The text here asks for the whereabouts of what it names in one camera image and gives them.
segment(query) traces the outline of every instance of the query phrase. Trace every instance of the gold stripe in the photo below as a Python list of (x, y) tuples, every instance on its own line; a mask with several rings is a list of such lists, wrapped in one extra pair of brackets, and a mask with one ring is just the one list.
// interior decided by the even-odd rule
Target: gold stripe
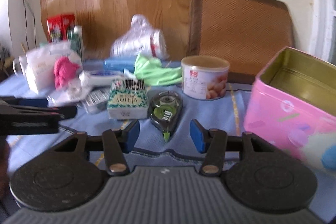
[(236, 134), (237, 134), (237, 136), (240, 136), (239, 113), (238, 113), (236, 97), (235, 97), (235, 93), (232, 90), (231, 84), (229, 84), (229, 88), (230, 88), (230, 93), (231, 93), (231, 97), (232, 97), (233, 112), (235, 114)]
[(168, 64), (165, 66), (165, 68), (168, 68), (168, 66), (170, 65), (171, 61), (168, 62)]
[[(128, 125), (128, 122), (129, 122), (129, 120), (125, 120), (125, 121), (123, 122), (123, 124), (121, 125), (120, 129), (121, 129), (121, 130), (125, 129), (126, 126)], [(95, 165), (98, 166), (99, 163), (100, 163), (103, 159), (104, 159), (104, 153), (101, 153), (99, 159), (95, 162)]]
[(22, 137), (23, 137), (23, 136), (18, 136), (16, 140), (14, 140), (13, 142), (11, 142), (11, 143), (9, 144), (9, 146), (10, 146), (10, 147), (13, 147), (14, 145), (16, 145), (16, 143), (17, 143), (19, 140), (21, 140)]

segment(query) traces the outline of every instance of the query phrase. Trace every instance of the green cloth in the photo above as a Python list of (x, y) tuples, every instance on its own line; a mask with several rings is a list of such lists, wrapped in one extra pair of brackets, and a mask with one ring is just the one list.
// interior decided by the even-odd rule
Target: green cloth
[(174, 85), (182, 82), (182, 67), (162, 68), (159, 58), (139, 54), (135, 60), (134, 75), (145, 85)]

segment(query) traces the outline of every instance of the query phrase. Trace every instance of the brown chair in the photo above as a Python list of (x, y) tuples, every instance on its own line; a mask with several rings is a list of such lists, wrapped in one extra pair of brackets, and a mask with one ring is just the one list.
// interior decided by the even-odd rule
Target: brown chair
[(230, 62), (229, 81), (252, 84), (283, 47), (293, 46), (286, 4), (277, 0), (191, 0), (189, 55)]

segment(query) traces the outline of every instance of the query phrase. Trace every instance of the white plastic bag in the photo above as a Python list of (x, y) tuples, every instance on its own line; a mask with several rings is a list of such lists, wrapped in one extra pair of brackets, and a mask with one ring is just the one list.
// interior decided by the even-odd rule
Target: white plastic bag
[(60, 107), (71, 105), (84, 100), (90, 93), (93, 87), (82, 87), (79, 78), (69, 81), (67, 87), (60, 90), (54, 90), (47, 97), (49, 107)]
[(67, 56), (73, 63), (82, 68), (78, 54), (70, 49), (70, 41), (48, 44), (42, 48), (33, 49), (26, 54), (26, 78), (29, 88), (35, 93), (55, 85), (54, 65), (61, 56)]
[(144, 15), (132, 17), (130, 30), (115, 40), (110, 50), (111, 57), (137, 56), (139, 53), (162, 60), (169, 57), (162, 31), (154, 29)]

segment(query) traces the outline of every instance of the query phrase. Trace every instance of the round black base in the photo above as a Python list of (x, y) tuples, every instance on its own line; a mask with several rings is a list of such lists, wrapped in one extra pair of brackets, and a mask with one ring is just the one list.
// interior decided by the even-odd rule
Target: round black base
[(91, 200), (103, 182), (102, 172), (76, 153), (44, 153), (13, 174), (10, 189), (23, 207), (59, 212)]
[(290, 213), (309, 205), (314, 173), (282, 153), (254, 153), (226, 172), (225, 184), (239, 202), (266, 213)]

